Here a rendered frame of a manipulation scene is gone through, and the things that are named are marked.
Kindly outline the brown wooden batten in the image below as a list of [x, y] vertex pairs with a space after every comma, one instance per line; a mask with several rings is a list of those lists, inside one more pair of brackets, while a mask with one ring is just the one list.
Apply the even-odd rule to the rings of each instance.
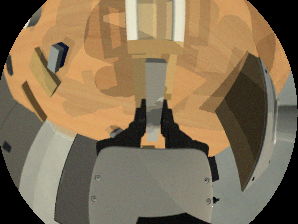
[[44, 111], [42, 110], [42, 108], [40, 107], [40, 105], [38, 104], [37, 100], [35, 99], [27, 81], [25, 83], [23, 83], [20, 86], [22, 92], [24, 92], [24, 96], [27, 99], [28, 103], [30, 104], [31, 108], [34, 110], [34, 112], [36, 113], [36, 115], [38, 116], [38, 118], [42, 121], [45, 122], [45, 120], [47, 119], [46, 114], [44, 113]]

